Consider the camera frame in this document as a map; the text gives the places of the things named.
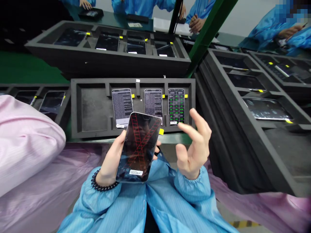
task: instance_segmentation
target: barcode label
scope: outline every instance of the barcode label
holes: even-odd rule
[[[143,171],[138,170],[130,170],[130,175],[142,175]]]

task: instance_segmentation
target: white label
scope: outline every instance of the white label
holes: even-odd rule
[[[124,125],[116,125],[117,128],[124,128]]]
[[[143,171],[138,170],[130,170],[130,175],[142,175]]]

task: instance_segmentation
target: finger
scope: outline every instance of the finger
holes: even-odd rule
[[[187,149],[183,144],[176,145],[176,155],[177,155],[177,166],[180,170],[188,170],[188,153]]]
[[[194,128],[192,128],[190,125],[186,125],[184,123],[179,122],[178,128],[180,130],[184,131],[186,134],[188,134],[193,142],[195,142],[195,143],[203,143],[204,142],[203,136],[198,131],[196,131]]]

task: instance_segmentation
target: black phone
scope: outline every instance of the black phone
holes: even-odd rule
[[[35,101],[35,95],[37,91],[19,91],[15,96],[15,99],[25,103],[32,105]]]
[[[185,123],[185,90],[168,90],[168,115],[169,125],[178,125],[178,122]]]
[[[44,96],[39,111],[55,121],[65,98],[65,91],[50,91]]]
[[[293,120],[292,116],[275,99],[242,97],[248,109],[260,120]]]
[[[54,44],[77,47],[85,36],[86,30],[67,28]]]
[[[161,89],[146,89],[144,91],[145,99],[145,114],[159,117],[163,122],[162,111],[162,90]]]
[[[146,54],[146,41],[141,36],[129,36],[126,50],[128,53]]]
[[[235,87],[247,88],[250,90],[266,90],[264,85],[262,85],[255,76],[234,73],[227,73],[227,75]]]
[[[119,41],[118,33],[101,32],[95,48],[97,50],[118,51]]]
[[[133,112],[131,89],[115,89],[112,90],[111,94],[116,128],[127,128],[130,115]]]
[[[116,181],[146,182],[148,180],[161,122],[161,118],[156,116],[131,113]]]

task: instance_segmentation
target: blue uniform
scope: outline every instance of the blue uniform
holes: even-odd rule
[[[147,203],[160,232],[238,233],[218,212],[205,167],[196,180],[188,180],[170,168],[160,152],[146,183],[120,183],[107,192],[91,186],[98,169],[84,182],[59,233],[143,233]]]
[[[168,12],[175,7],[176,0],[111,0],[114,13],[134,14],[152,18],[153,8],[157,5]]]
[[[249,34],[248,37],[253,37],[259,40],[259,49],[272,42],[273,38],[276,37],[282,30],[290,28],[296,24],[297,19],[286,19],[286,12],[282,12],[281,9],[286,9],[286,7],[280,7],[279,5],[274,7],[261,19],[258,25]],[[294,16],[297,16],[297,18],[303,18],[303,13],[294,14]],[[295,33],[287,41],[287,44],[297,48],[310,48],[311,27]]]
[[[215,1],[216,0],[196,0],[187,15],[186,23],[189,24],[191,18],[195,14],[197,14],[201,19],[207,18],[214,6]]]

